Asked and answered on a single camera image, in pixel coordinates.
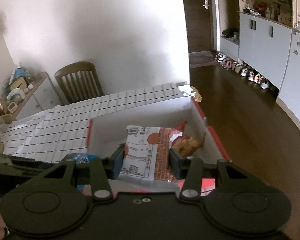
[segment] table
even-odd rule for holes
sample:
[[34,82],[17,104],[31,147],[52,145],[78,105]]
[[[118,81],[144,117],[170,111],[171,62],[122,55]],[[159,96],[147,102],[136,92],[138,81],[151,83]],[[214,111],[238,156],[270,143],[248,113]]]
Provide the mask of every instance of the table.
[[67,154],[87,153],[91,118],[178,97],[183,93],[168,83],[55,106],[8,125],[1,136],[3,153],[58,163]]

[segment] screw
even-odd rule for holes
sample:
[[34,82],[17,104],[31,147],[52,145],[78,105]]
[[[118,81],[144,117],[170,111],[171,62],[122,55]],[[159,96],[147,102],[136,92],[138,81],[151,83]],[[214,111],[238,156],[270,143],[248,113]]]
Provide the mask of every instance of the screw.
[[143,201],[143,202],[150,202],[150,201],[151,201],[151,199],[150,199],[150,198],[148,198],[148,197],[144,197],[144,198],[142,199],[142,201]]
[[100,189],[94,193],[97,198],[106,198],[110,196],[110,192],[108,190]]
[[193,197],[196,197],[198,195],[198,192],[194,189],[186,189],[182,192],[182,194],[183,194],[184,197],[193,198]]
[[133,200],[133,203],[135,203],[135,204],[141,204],[142,201],[141,201],[140,199],[134,199],[134,200]]

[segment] dark wooden floor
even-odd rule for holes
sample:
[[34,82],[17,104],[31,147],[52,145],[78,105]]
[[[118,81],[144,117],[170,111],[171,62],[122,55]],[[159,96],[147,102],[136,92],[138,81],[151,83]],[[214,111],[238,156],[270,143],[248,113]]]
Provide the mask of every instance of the dark wooden floor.
[[300,239],[300,131],[268,90],[220,65],[190,69],[200,106],[233,163],[282,190],[292,203],[285,233]]

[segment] chair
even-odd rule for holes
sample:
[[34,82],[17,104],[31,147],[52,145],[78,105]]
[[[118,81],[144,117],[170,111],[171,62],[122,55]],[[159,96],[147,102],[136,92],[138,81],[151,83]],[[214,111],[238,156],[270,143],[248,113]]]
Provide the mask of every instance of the chair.
[[104,95],[95,67],[90,62],[72,63],[54,76],[69,104]]

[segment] bottle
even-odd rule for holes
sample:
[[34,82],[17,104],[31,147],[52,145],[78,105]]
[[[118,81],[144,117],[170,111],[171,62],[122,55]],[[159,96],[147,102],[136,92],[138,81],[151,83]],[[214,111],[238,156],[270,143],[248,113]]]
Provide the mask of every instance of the bottle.
[[8,113],[8,108],[4,98],[0,97],[0,115],[5,115]]
[[274,20],[274,8],[273,8],[273,5],[271,5],[271,10],[272,10],[272,12],[270,14],[270,19]]
[[266,9],[266,18],[270,19],[270,9],[269,9],[269,6],[267,6],[267,9]]

